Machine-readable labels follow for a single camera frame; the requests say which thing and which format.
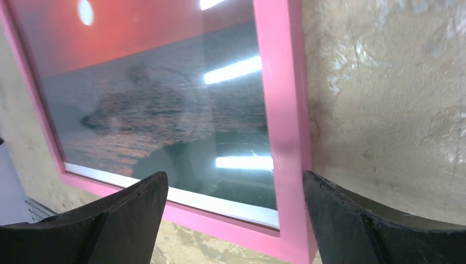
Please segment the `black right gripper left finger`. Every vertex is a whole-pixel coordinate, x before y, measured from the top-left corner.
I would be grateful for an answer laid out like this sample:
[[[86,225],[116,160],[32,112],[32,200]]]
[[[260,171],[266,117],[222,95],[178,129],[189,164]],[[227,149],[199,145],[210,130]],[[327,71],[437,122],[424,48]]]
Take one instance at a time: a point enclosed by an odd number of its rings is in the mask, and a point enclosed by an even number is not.
[[[1,263],[150,263],[168,195],[156,172],[37,223],[1,226]]]

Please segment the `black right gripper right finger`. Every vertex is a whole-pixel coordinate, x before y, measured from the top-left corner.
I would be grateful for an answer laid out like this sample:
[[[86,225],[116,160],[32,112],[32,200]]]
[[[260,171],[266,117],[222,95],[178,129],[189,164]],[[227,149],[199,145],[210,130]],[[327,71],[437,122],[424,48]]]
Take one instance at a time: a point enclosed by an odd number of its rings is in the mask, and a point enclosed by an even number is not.
[[[465,263],[465,226],[396,210],[312,171],[306,205],[323,263]]]

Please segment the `sunset photo print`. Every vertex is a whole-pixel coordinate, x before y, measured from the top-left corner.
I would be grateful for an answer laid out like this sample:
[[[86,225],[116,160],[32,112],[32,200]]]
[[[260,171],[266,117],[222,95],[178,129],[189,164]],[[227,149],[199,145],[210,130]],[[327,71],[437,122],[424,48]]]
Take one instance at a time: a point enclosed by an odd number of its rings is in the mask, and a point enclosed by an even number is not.
[[[252,1],[7,1],[64,168],[277,229]]]

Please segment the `pink wooden picture frame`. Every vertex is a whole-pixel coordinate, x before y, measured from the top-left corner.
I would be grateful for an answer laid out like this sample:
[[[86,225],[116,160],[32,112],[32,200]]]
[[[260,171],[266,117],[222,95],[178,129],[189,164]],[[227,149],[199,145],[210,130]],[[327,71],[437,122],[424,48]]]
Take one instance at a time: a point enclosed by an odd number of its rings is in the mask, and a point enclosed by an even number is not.
[[[60,181],[88,193],[107,196],[119,191],[121,186],[65,170],[58,141],[53,135],[39,93],[39,77],[89,67],[254,17],[263,63],[265,110],[275,168],[279,230],[174,200],[167,203],[163,218],[285,261],[312,263],[317,253],[317,242],[303,194],[303,172],[312,167],[312,154],[301,2],[254,1],[252,5],[252,12],[246,12],[244,3],[222,7],[221,11],[225,14],[222,19],[210,11],[202,11],[198,1],[126,1],[121,7],[116,1],[108,5],[97,3],[94,12],[103,13],[114,23],[121,23],[123,17],[131,17],[140,10],[147,23],[141,28],[138,42],[128,42],[135,34],[129,27],[122,30],[120,37],[115,31],[106,30],[99,48],[78,44],[77,38],[72,37],[72,47],[77,49],[81,58],[66,62],[64,52],[59,52],[48,61],[45,70],[36,66],[25,37],[25,28],[20,23],[20,13],[46,14],[51,11],[54,21],[66,21],[59,27],[61,32],[76,28],[83,33],[85,28],[77,22],[77,4],[66,1],[20,1],[18,4],[1,1],[1,22]]]

